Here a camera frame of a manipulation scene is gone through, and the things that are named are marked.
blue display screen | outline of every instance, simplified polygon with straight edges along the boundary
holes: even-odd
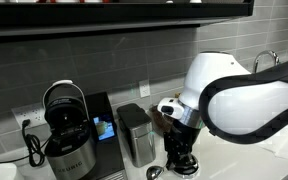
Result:
[[[94,117],[93,121],[100,141],[115,136],[112,119],[109,115]]]

sink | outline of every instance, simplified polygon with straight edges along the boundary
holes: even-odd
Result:
[[[24,180],[15,164],[0,164],[0,180]]]

power cord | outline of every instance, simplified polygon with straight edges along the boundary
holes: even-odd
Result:
[[[12,162],[16,162],[16,161],[20,161],[26,158],[29,158],[29,163],[32,167],[37,167],[37,166],[41,166],[43,165],[44,161],[45,161],[45,154],[42,152],[42,148],[47,144],[47,142],[50,140],[51,137],[49,137],[42,146],[40,146],[40,140],[38,139],[37,136],[35,135],[31,135],[31,134],[25,134],[25,128],[31,123],[31,121],[29,119],[24,120],[22,123],[22,135],[23,135],[23,139],[24,142],[28,148],[28,156],[19,158],[19,159],[14,159],[14,160],[10,160],[10,161],[3,161],[0,162],[0,164],[3,163],[12,163]],[[39,161],[36,163],[34,160],[34,154],[38,154],[40,159]]]

stainless steel appliance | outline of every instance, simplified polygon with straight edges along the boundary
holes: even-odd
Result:
[[[54,91],[53,94],[61,96],[53,97],[47,103],[51,99],[49,93],[58,86],[64,87],[64,90]],[[75,85],[71,81],[57,82],[44,95],[47,121],[54,136],[48,143],[45,154],[57,179],[127,180],[117,126],[107,93],[84,97],[76,86],[82,96],[66,96],[67,91],[74,93],[70,90],[72,87]],[[75,103],[59,106],[67,98]]]
[[[155,145],[151,118],[136,104],[128,104],[117,109],[120,127],[127,139],[132,163],[142,167],[154,161]]]
[[[60,96],[49,101],[58,87],[77,89],[83,101],[72,96]],[[95,165],[95,144],[91,134],[90,118],[82,90],[70,80],[55,82],[43,96],[45,119],[52,136],[45,155],[57,179],[78,180]]]

metal container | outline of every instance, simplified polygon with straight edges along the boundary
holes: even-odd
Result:
[[[117,110],[120,128],[129,146],[132,163],[142,167],[156,157],[152,121],[136,104],[122,106]]]
[[[140,127],[130,129],[132,163],[135,167],[142,167],[154,161],[155,146],[152,123],[144,124]]]

